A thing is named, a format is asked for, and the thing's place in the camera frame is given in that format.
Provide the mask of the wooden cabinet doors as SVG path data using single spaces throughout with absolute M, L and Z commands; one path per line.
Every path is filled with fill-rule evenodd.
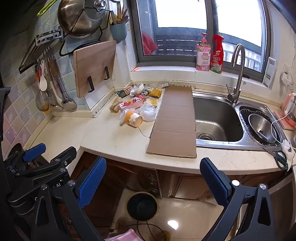
M 91 203 L 84 208 L 99 233 L 104 235 L 111 226 L 124 189 L 148 192 L 156 198 L 181 200 L 205 201 L 213 196 L 200 174 L 145 168 L 106 159 L 104 177 Z

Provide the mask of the black green scissors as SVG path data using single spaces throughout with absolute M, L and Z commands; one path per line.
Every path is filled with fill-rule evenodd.
M 266 147 L 263 147 L 263 149 L 271 156 L 273 156 L 278 168 L 280 168 L 281 170 L 288 170 L 287 156 L 283 151 L 271 151 Z

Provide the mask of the blue utensil holder cup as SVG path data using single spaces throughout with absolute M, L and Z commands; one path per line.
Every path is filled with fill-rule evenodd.
M 112 38 L 120 43 L 126 39 L 127 36 L 127 24 L 116 24 L 111 26 Z

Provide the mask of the clear plastic bag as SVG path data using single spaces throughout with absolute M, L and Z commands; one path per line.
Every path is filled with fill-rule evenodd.
M 140 107 L 139 115 L 145 122 L 153 122 L 156 120 L 157 116 L 156 108 L 149 103 L 145 103 Z

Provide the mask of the red spray cleaner bottle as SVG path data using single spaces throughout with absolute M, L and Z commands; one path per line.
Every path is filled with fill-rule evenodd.
M 221 35 L 213 35 L 213 53 L 211 55 L 210 70 L 221 74 L 224 59 L 223 42 L 224 38 Z

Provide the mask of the pink electric appliance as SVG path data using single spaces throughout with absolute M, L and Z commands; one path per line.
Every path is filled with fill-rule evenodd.
M 280 110 L 275 110 L 275 117 L 280 122 L 280 125 L 285 130 L 295 130 L 296 113 L 295 113 L 295 92 L 287 95 Z

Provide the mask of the loofah sponge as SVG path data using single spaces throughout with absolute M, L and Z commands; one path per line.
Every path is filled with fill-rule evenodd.
M 120 103 L 122 103 L 122 98 L 116 97 L 109 108 L 110 112 L 111 113 L 118 113 L 120 110 L 120 107 L 119 107 Z

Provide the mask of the pink dish soap bottle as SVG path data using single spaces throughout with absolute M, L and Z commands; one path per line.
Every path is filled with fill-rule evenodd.
M 196 69 L 199 71 L 210 70 L 211 45 L 207 43 L 207 33 L 201 33 L 201 41 L 197 44 Z

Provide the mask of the steel ladle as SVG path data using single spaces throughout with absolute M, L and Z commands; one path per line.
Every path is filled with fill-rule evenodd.
M 72 98 L 68 97 L 66 94 L 66 90 L 60 78 L 60 71 L 57 65 L 57 61 L 53 55 L 50 57 L 49 65 L 50 65 L 53 78 L 55 79 L 57 86 L 60 88 L 60 92 L 62 96 L 61 103 L 62 103 L 63 109 L 65 109 L 65 111 L 68 111 L 68 112 L 75 111 L 77 109 L 77 104 Z

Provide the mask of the orange paper cup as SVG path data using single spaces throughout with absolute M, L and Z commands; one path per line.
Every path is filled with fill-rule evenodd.
M 125 122 L 134 128 L 138 128 L 142 124 L 142 116 L 133 110 L 129 110 L 125 115 Z

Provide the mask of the green small box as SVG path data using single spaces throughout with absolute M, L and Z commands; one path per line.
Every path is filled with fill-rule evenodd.
M 116 94 L 118 95 L 118 97 L 124 98 L 130 95 L 130 90 L 131 90 L 131 87 L 128 87 L 128 88 L 117 91 Z

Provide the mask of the steel bowl in sink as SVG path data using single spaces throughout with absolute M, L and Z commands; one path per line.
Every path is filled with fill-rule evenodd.
M 282 141 L 278 130 L 259 114 L 251 113 L 246 124 L 251 137 L 263 146 L 276 146 Z

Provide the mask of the black wall utensil rack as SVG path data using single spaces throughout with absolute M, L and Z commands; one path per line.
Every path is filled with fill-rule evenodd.
M 18 68 L 19 73 L 22 74 L 35 65 L 46 49 L 48 49 L 53 42 L 60 39 L 63 39 L 63 32 L 60 26 L 55 30 L 36 35 L 21 61 Z

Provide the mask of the pink trousers leg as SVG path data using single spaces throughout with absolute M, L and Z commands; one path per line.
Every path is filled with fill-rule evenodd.
M 130 228 L 127 232 L 121 235 L 106 238 L 105 241 L 142 241 L 142 239 Z

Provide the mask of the yellow snack wrapper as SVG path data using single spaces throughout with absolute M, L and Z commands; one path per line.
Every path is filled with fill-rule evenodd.
M 162 95 L 162 91 L 160 89 L 154 88 L 150 93 L 149 96 L 152 98 L 160 98 Z

